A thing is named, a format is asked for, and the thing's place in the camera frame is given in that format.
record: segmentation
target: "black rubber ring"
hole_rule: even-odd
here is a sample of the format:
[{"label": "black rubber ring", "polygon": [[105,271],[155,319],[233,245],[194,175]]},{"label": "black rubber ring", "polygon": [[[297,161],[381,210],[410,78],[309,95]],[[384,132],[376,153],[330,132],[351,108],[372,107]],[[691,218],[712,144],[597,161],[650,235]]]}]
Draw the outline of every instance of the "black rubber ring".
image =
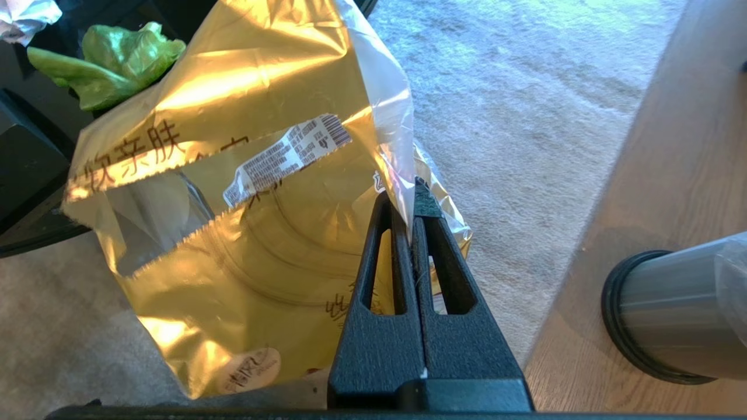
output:
[{"label": "black rubber ring", "polygon": [[653,250],[631,256],[613,268],[602,289],[602,319],[607,333],[620,353],[638,369],[657,379],[681,385],[700,385],[716,380],[715,377],[705,377],[698,374],[675,369],[664,365],[648,354],[633,340],[625,328],[625,322],[620,313],[620,292],[627,275],[639,264],[649,259],[658,258],[671,251]]}]

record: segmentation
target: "barcode label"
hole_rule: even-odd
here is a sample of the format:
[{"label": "barcode label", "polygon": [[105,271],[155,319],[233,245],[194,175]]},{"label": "barcode label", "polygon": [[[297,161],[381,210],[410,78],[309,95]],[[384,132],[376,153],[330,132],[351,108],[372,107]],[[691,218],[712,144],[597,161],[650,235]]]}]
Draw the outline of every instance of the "barcode label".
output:
[{"label": "barcode label", "polygon": [[342,128],[340,120],[334,115],[327,114],[321,117],[324,128],[328,131],[329,136],[332,137],[332,141],[335,142],[337,147],[350,141],[350,135]]},{"label": "barcode label", "polygon": [[340,120],[331,114],[294,126],[277,143],[239,165],[223,199],[235,207],[351,140]]}]

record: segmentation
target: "round sticker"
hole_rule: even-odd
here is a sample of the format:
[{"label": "round sticker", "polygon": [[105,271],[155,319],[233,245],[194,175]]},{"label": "round sticker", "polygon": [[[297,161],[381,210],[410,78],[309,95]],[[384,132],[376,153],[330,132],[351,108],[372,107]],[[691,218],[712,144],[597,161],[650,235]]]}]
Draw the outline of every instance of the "round sticker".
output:
[{"label": "round sticker", "polygon": [[235,394],[270,385],[280,373],[280,352],[261,348],[238,354],[223,366],[218,378],[221,394]]}]

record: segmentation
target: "plastic wrap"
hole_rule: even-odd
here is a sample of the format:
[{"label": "plastic wrap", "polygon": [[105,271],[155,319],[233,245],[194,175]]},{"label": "plastic wrap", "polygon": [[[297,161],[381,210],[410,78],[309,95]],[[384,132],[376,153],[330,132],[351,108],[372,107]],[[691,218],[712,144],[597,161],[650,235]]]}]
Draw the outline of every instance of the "plastic wrap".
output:
[{"label": "plastic wrap", "polygon": [[721,315],[747,346],[747,232],[726,238],[713,266]]}]

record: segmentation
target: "gray cylinder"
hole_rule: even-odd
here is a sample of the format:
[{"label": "gray cylinder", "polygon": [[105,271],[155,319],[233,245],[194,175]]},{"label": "gray cylinder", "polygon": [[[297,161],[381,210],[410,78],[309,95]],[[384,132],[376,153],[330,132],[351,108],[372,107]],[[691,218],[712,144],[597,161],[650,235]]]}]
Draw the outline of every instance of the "gray cylinder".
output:
[{"label": "gray cylinder", "polygon": [[[624,271],[616,279],[611,274],[608,282],[619,282],[612,318],[627,334],[622,341],[627,339],[629,348],[621,351],[638,359],[631,362],[660,379],[672,380],[667,371],[695,378],[672,380],[678,383],[747,379],[747,233],[656,256]],[[608,324],[610,314],[605,317]],[[620,332],[610,335],[620,348]],[[648,359],[647,366],[639,365],[641,358]],[[661,371],[651,363],[660,364]]]}]

